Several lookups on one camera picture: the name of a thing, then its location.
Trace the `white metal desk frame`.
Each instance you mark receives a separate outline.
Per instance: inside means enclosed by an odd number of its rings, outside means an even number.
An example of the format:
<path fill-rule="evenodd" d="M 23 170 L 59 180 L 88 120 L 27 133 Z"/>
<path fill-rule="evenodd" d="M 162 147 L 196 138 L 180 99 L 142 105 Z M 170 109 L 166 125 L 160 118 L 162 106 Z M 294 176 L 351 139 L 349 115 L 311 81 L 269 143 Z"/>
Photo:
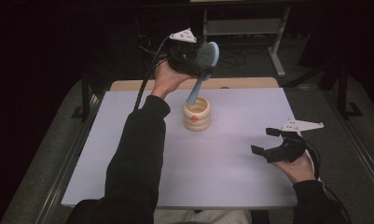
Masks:
<path fill-rule="evenodd" d="M 209 11 L 203 11 L 203 39 L 210 35 L 275 35 L 267 47 L 273 67 L 278 77 L 285 77 L 285 71 L 277 55 L 291 7 L 285 7 L 283 15 L 278 18 L 259 19 L 224 19 L 209 18 Z"/>

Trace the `person's right hand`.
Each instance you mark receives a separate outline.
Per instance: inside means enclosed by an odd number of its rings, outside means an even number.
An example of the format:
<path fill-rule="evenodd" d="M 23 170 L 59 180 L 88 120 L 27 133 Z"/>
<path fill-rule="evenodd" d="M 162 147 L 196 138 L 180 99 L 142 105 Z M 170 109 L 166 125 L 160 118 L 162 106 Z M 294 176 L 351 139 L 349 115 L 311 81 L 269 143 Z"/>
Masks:
<path fill-rule="evenodd" d="M 306 153 L 295 161 L 277 161 L 273 165 L 282 170 L 293 184 L 315 180 L 312 162 Z"/>

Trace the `pale lavender table cover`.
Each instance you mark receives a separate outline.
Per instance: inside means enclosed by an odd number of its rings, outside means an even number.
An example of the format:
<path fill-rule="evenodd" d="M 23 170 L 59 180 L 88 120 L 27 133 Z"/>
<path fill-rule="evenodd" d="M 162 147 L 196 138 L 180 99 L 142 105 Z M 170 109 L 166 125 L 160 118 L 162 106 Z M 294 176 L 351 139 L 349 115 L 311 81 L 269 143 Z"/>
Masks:
<path fill-rule="evenodd" d="M 211 124 L 201 132 L 184 125 L 183 103 L 189 92 L 166 98 L 164 163 L 160 209 L 270 209 L 293 206 L 295 192 L 278 168 L 252 153 L 253 146 L 277 147 L 281 138 L 266 134 L 293 112 L 280 88 L 202 90 L 212 106 Z M 104 195 L 105 173 L 118 147 L 136 91 L 105 94 L 76 169 L 62 198 L 65 206 Z"/>

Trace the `person's left hand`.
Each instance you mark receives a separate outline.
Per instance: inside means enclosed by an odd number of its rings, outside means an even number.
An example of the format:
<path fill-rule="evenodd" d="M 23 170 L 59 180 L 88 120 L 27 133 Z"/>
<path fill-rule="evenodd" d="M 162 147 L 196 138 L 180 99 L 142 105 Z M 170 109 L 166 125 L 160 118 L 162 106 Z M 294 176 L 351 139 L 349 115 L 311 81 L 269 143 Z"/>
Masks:
<path fill-rule="evenodd" d="M 192 76 L 174 71 L 166 60 L 162 60 L 156 68 L 156 80 L 151 94 L 165 99 L 188 79 L 192 79 Z"/>

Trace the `cream ribbed cup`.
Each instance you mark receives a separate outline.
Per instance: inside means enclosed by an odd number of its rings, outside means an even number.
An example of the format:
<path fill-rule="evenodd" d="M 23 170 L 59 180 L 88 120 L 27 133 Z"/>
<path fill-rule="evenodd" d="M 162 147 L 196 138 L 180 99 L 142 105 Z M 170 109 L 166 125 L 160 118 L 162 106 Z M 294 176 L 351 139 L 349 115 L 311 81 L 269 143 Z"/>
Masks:
<path fill-rule="evenodd" d="M 211 124 L 211 105 L 205 99 L 198 97 L 194 105 L 185 102 L 183 105 L 184 125 L 192 132 L 206 130 Z"/>

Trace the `black metal stand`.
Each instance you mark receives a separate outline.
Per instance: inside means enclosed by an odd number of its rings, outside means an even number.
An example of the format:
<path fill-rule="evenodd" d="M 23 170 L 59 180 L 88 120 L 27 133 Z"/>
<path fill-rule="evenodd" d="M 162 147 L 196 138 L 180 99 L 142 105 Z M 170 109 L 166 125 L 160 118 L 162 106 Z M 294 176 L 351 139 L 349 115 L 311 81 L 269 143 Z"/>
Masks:
<path fill-rule="evenodd" d="M 90 73 L 87 70 L 84 70 L 81 74 L 80 79 L 81 87 L 81 105 L 78 106 L 73 114 L 72 119 L 81 119 L 82 122 L 88 120 L 89 115 L 92 112 L 93 101 L 95 94 L 95 84 Z"/>
<path fill-rule="evenodd" d="M 339 67 L 338 81 L 338 110 L 341 116 L 348 120 L 349 117 L 360 117 L 363 115 L 356 103 L 347 101 L 348 72 L 345 64 Z"/>

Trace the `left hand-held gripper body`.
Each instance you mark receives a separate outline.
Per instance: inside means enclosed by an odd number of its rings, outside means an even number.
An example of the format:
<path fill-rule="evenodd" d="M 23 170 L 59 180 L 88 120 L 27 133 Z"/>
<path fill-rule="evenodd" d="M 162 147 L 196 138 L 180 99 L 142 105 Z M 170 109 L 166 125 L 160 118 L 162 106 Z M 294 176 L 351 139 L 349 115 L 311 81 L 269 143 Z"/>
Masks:
<path fill-rule="evenodd" d="M 205 66 L 198 62 L 198 55 L 203 47 L 201 41 L 193 35 L 190 28 L 169 35 L 176 44 L 169 48 L 167 59 L 169 66 L 179 73 L 200 77 Z"/>

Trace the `light blue hairbrush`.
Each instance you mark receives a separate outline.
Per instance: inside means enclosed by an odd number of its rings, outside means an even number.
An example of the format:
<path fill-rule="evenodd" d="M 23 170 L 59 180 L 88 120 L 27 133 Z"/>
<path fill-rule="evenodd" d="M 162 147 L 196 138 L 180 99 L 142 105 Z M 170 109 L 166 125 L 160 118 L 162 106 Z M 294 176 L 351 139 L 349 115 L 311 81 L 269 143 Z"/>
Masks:
<path fill-rule="evenodd" d="M 204 42 L 197 51 L 195 64 L 199 65 L 201 68 L 212 66 L 214 69 L 216 69 L 216 65 L 219 60 L 219 55 L 220 55 L 220 50 L 219 50 L 218 45 L 215 42 Z M 198 98 L 198 95 L 199 95 L 199 91 L 201 89 L 202 82 L 208 79 L 209 78 L 200 78 L 200 75 L 199 75 L 190 95 L 187 98 L 187 102 L 190 105 L 195 104 Z"/>

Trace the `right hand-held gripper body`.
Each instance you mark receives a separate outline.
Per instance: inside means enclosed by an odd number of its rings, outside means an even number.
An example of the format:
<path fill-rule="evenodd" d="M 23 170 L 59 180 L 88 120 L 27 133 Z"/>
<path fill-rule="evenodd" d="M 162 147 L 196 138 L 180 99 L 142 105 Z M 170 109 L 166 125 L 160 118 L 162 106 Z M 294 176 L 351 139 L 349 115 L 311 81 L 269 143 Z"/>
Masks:
<path fill-rule="evenodd" d="M 301 132 L 321 129 L 324 127 L 322 122 L 310 122 L 303 120 L 289 119 L 279 130 L 283 142 L 278 146 L 265 149 L 263 157 L 267 163 L 277 161 L 295 161 L 301 157 L 305 151 L 308 151 L 314 162 L 318 162 L 317 155 L 308 147 L 308 142 L 300 135 Z"/>

